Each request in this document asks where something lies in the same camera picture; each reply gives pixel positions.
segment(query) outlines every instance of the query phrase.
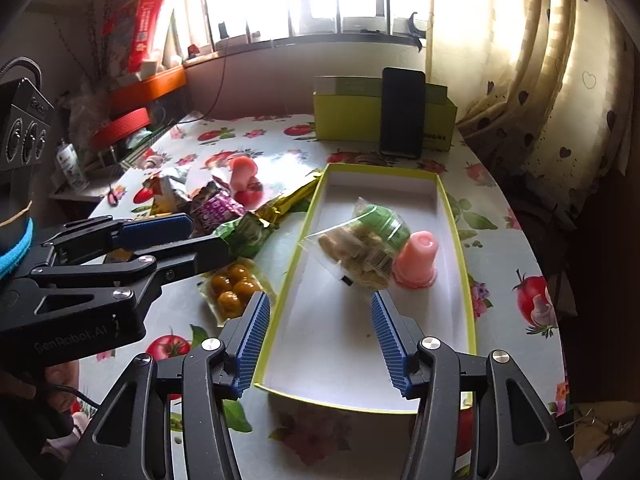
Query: yellow-green box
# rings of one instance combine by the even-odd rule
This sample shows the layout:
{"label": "yellow-green box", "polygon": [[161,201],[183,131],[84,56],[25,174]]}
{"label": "yellow-green box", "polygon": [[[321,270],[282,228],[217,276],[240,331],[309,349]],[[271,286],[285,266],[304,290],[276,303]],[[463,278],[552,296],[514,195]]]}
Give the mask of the yellow-green box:
{"label": "yellow-green box", "polygon": [[[447,87],[426,85],[424,140],[431,150],[448,152],[456,123],[456,105]],[[360,76],[317,76],[314,92],[316,136],[321,140],[380,140],[382,79]]]}

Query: black cable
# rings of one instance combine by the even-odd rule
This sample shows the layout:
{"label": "black cable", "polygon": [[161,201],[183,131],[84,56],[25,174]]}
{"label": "black cable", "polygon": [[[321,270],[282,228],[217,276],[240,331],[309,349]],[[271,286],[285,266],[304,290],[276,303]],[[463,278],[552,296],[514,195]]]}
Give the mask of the black cable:
{"label": "black cable", "polygon": [[198,119],[190,119],[188,121],[180,121],[179,123],[176,124],[187,124],[187,123],[194,123],[196,121],[199,121],[201,119],[205,119],[206,117],[209,116],[210,113],[212,113],[213,109],[216,107],[216,105],[218,104],[218,99],[220,98],[220,94],[222,93],[222,85],[225,82],[225,70],[226,70],[226,51],[229,48],[229,40],[226,40],[226,45],[225,45],[225,53],[224,55],[224,59],[222,61],[222,75],[220,76],[220,86],[218,87],[218,94],[216,95],[216,98],[213,101],[213,104],[211,105],[211,108],[209,108],[209,111],[204,114],[202,117],[198,118]]}
{"label": "black cable", "polygon": [[21,66],[31,71],[33,74],[33,78],[35,79],[35,87],[40,91],[42,86],[42,72],[40,71],[40,67],[33,60],[28,57],[18,56],[13,59],[7,61],[2,68],[0,68],[0,79],[4,77],[4,74],[12,69],[14,66]]}
{"label": "black cable", "polygon": [[75,388],[73,388],[71,386],[67,386],[66,384],[56,384],[56,383],[39,384],[38,385],[38,389],[39,390],[42,389],[42,390],[45,390],[45,391],[46,390],[58,390],[60,392],[66,392],[68,394],[73,394],[76,397],[78,397],[78,399],[84,400],[84,402],[86,402],[89,406],[93,406],[96,410],[100,409],[100,404],[98,404],[94,400],[91,400],[84,393],[76,390]]}

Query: heart pattern curtain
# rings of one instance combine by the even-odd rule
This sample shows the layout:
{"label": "heart pattern curtain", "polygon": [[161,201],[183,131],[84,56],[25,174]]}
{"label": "heart pattern curtain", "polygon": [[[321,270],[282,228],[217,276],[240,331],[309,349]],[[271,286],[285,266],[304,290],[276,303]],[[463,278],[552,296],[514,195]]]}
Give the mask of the heart pattern curtain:
{"label": "heart pattern curtain", "polygon": [[524,176],[568,226],[623,173],[634,45],[606,0],[430,0],[428,81],[500,181]]}

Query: tablecloth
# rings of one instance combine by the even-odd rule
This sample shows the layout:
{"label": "tablecloth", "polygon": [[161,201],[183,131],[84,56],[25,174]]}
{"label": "tablecloth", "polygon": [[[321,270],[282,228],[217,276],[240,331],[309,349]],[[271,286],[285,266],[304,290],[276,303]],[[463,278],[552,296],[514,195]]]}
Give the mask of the tablecloth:
{"label": "tablecloth", "polygon": [[[200,119],[174,126],[145,156],[153,156],[161,167],[190,165],[187,187],[191,191],[212,173],[228,178],[227,161],[237,153],[251,156],[258,165],[262,183],[262,190],[255,190],[258,202],[328,162],[401,166],[439,174],[463,241],[478,354],[506,350],[549,409],[564,412],[568,383],[544,278],[518,219],[459,133],[454,133],[448,153],[425,150],[419,160],[406,160],[381,155],[375,144],[318,141],[309,115]],[[120,197],[118,206],[103,200],[93,216],[148,214],[151,202],[141,190],[152,171],[127,171],[114,189]],[[289,214],[256,258],[274,290],[282,284],[304,217],[304,212]],[[82,359],[81,390],[100,401],[139,352],[156,354],[172,348],[185,353],[201,331],[215,335],[215,319],[196,288],[201,280],[195,276],[163,288],[146,317],[142,341]],[[85,404],[81,409],[91,412]],[[172,447],[177,479],[186,478],[180,410],[180,400],[174,400]],[[262,480],[398,478],[413,418],[342,412],[254,386],[238,403],[229,404],[226,414],[242,477]]]}

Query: clear plastic bag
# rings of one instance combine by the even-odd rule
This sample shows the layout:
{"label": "clear plastic bag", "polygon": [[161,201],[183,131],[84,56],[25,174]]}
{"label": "clear plastic bag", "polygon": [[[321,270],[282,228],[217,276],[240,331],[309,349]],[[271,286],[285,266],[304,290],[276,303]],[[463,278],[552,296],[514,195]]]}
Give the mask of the clear plastic bag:
{"label": "clear plastic bag", "polygon": [[388,287],[394,261],[410,235],[393,210],[359,198],[351,220],[309,235],[301,244],[348,285],[379,289]]}

